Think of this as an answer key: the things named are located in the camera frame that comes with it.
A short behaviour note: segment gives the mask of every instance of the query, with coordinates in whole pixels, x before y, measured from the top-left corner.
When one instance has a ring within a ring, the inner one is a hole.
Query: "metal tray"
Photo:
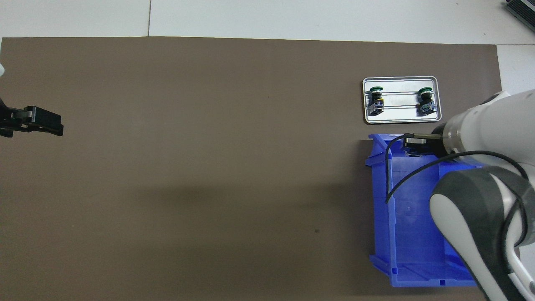
[[[370,116],[368,112],[371,97],[369,91],[375,86],[383,87],[381,93],[384,99],[384,109],[382,113]],[[418,90],[424,87],[433,88],[432,94],[436,112],[429,115],[420,115],[417,109],[419,104]],[[368,77],[362,81],[362,90],[364,116],[370,124],[437,122],[442,118],[438,82],[433,76]]]

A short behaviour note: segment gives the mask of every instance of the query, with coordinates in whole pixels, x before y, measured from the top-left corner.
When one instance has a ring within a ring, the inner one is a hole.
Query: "brown surface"
[[[373,253],[365,77],[433,75],[444,121],[494,46],[4,39],[0,96],[65,136],[1,139],[1,300],[483,300],[392,288]]]

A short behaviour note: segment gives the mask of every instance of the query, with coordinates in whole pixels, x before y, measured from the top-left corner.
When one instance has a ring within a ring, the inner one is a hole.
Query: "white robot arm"
[[[535,90],[501,92],[467,110],[433,133],[437,156],[491,151],[518,162],[486,155],[460,157],[481,169],[446,174],[430,198],[435,224],[462,257],[491,301],[535,301],[535,283],[515,248],[535,242]]]

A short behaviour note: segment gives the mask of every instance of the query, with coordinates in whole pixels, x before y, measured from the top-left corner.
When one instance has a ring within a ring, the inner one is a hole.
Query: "blue storage bin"
[[[403,183],[388,204],[385,149],[399,134],[372,134],[373,149],[366,165],[372,168],[375,255],[373,265],[393,287],[459,287],[476,285],[461,258],[444,239],[429,211],[429,197],[439,178],[452,170],[473,168],[461,163],[440,163]],[[392,188],[408,173],[437,159],[433,155],[409,157],[397,141],[389,151]]]

